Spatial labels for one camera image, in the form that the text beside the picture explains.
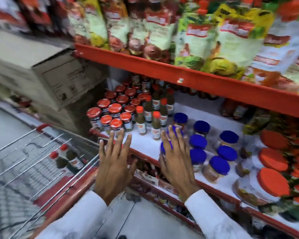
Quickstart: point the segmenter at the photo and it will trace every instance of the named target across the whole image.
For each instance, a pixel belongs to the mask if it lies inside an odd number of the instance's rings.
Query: right hand
[[[189,146],[186,144],[180,128],[176,128],[177,137],[172,126],[168,127],[169,136],[173,149],[164,131],[161,132],[161,138],[165,149],[166,161],[163,155],[160,154],[159,162],[161,170],[167,180],[174,186],[183,202],[196,191],[200,190],[196,184],[194,170],[189,155]]]

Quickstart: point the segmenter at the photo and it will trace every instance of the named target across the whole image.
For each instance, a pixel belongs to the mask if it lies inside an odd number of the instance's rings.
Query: sauce bottle
[[[146,124],[145,124],[145,117],[144,117],[144,107],[137,106],[136,107],[137,117],[136,117],[136,125],[138,129],[138,133],[140,135],[146,134]]]
[[[152,84],[152,88],[154,89],[154,93],[152,95],[153,97],[153,109],[155,111],[159,110],[159,85],[158,84]]]
[[[160,99],[159,112],[161,113],[161,119],[160,119],[161,127],[166,127],[167,125],[168,111],[166,105],[167,105],[167,99],[166,98]]]
[[[67,159],[61,157],[58,152],[54,151],[50,154],[50,158],[56,163],[56,167],[61,169],[65,176],[73,176],[78,172],[77,169],[70,166]]]
[[[75,151],[69,148],[67,144],[63,144],[59,148],[59,155],[63,158],[66,158],[70,165],[78,170],[84,167],[84,163],[79,159],[79,156]]]
[[[145,111],[145,118],[147,123],[152,123],[152,97],[150,95],[146,95],[145,97],[146,103],[144,105],[144,111]]]
[[[154,140],[160,140],[161,138],[161,114],[158,111],[153,112],[153,122],[152,122],[152,135]]]
[[[168,116],[172,117],[174,115],[174,104],[175,104],[174,90],[172,88],[166,89],[166,96],[165,96],[165,98],[167,99],[167,112],[168,112]]]

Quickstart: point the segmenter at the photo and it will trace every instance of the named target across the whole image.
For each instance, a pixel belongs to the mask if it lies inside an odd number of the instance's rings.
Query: cardboard box
[[[79,100],[56,111],[48,106],[33,103],[38,111],[40,120],[44,123],[59,126],[79,135],[86,136],[91,128],[90,120],[86,116],[89,108],[94,107],[99,99],[104,96],[101,84],[88,91]]]
[[[107,66],[55,47],[0,32],[0,83],[60,110],[107,78]]]

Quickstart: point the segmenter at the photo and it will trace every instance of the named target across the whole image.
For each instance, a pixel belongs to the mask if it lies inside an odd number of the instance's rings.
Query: white sleeve
[[[51,223],[36,239],[92,238],[106,211],[106,204],[93,191],[86,193],[62,218]]]
[[[192,194],[185,206],[207,239],[252,239],[204,190]]]

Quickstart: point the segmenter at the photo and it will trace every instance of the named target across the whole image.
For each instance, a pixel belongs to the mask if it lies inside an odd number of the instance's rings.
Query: hand
[[[114,145],[114,131],[111,131],[106,151],[104,151],[104,141],[100,142],[100,166],[96,175],[94,192],[104,200],[107,206],[124,190],[136,170],[136,160],[132,162],[129,169],[127,164],[132,135],[128,135],[122,148],[123,138],[124,130],[122,129]]]
[[[177,137],[172,129],[168,127],[171,145],[164,131],[161,132],[163,146],[165,148],[166,161],[162,155],[159,156],[161,170],[167,180],[174,186],[183,202],[196,191],[200,190],[196,184],[194,170],[189,155],[189,146],[185,143],[180,128],[176,128]]]

